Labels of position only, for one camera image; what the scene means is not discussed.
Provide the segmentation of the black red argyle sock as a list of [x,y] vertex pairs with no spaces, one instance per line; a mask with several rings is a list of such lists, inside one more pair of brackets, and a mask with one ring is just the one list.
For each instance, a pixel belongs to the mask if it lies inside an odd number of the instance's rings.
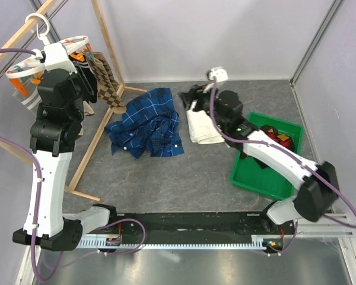
[[180,92],[179,97],[186,110],[209,112],[210,92],[204,93],[205,85],[194,85],[188,92]]
[[289,149],[290,151],[295,151],[294,140],[291,136],[280,133],[276,128],[269,125],[261,126],[260,130],[281,146]]

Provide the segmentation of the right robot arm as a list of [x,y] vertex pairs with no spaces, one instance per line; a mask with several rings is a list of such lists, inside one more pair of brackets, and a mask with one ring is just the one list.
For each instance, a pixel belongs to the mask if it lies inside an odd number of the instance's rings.
[[195,111],[204,111],[212,126],[226,143],[241,153],[267,165],[287,181],[297,194],[265,208],[260,227],[265,233],[275,233],[281,224],[297,218],[317,222],[338,199],[338,178],[329,162],[321,164],[305,159],[285,148],[242,115],[243,104],[233,91],[216,92],[211,102],[211,89],[194,85],[187,93]]

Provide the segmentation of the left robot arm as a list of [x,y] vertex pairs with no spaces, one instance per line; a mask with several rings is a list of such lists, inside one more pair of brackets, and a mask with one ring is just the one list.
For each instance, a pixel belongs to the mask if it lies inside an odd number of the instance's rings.
[[66,177],[82,128],[82,103],[88,86],[78,73],[57,68],[45,71],[37,86],[41,103],[30,130],[34,165],[30,206],[24,226],[12,234],[22,245],[53,252],[74,250],[82,236],[100,228],[118,227],[115,207],[100,203],[77,214],[63,214]]

